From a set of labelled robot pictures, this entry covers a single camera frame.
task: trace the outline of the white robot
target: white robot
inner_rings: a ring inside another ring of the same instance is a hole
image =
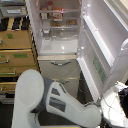
[[[70,96],[62,84],[43,78],[35,70],[25,71],[18,79],[12,128],[41,128],[38,114],[45,107],[54,113],[83,126],[97,127],[101,118],[112,127],[128,128],[128,119],[120,104],[119,95],[127,94],[128,87],[117,82],[107,90],[100,105],[80,104]]]

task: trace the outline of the white plastic part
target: white plastic part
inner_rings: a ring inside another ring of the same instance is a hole
[[[51,93],[53,88],[58,90],[60,96]],[[51,97],[66,104],[64,112],[50,106]],[[96,127],[101,122],[101,112],[97,106],[84,106],[80,104],[75,98],[66,92],[63,86],[60,86],[57,82],[53,82],[50,86],[46,100],[46,109],[50,113],[63,116],[83,127]]]
[[[44,93],[44,81],[39,72],[25,71],[18,79],[15,92],[12,128],[39,128],[37,107]]]
[[[103,117],[112,127],[128,127],[128,119],[121,107],[118,95],[118,92],[124,88],[127,88],[127,86],[117,82],[115,86],[105,92],[101,100]]]

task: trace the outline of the refrigerator drawer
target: refrigerator drawer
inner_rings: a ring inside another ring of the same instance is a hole
[[[57,82],[61,83],[71,96],[77,98],[79,79],[64,79]]]
[[[36,65],[23,66],[23,67],[0,67],[0,77],[16,77],[20,76],[24,71],[28,69],[37,70]]]
[[[2,82],[0,83],[0,94],[15,93],[16,82]]]
[[[39,60],[41,74],[51,79],[79,78],[80,68],[76,60]]]
[[[27,15],[25,6],[6,6],[0,7],[4,17],[23,17]]]
[[[31,48],[28,31],[2,31],[0,32],[0,49]]]
[[[34,65],[33,54],[30,49],[27,50],[1,50],[1,66],[26,66]]]

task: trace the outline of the door shelf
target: door shelf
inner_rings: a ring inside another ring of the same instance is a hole
[[[108,47],[106,46],[104,40],[102,39],[100,33],[98,32],[98,28],[96,28],[92,22],[92,20],[88,16],[84,16],[84,20],[88,25],[92,35],[94,36],[99,48],[101,49],[105,59],[107,60],[110,67],[112,67],[114,63],[114,57]]]
[[[38,13],[76,13],[76,12],[80,12],[79,9],[66,9],[66,10],[39,10]]]

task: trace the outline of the refrigerator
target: refrigerator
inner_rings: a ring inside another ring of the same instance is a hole
[[[26,0],[38,56],[76,55],[95,102],[116,81],[128,78],[127,10],[122,12],[116,4]]]

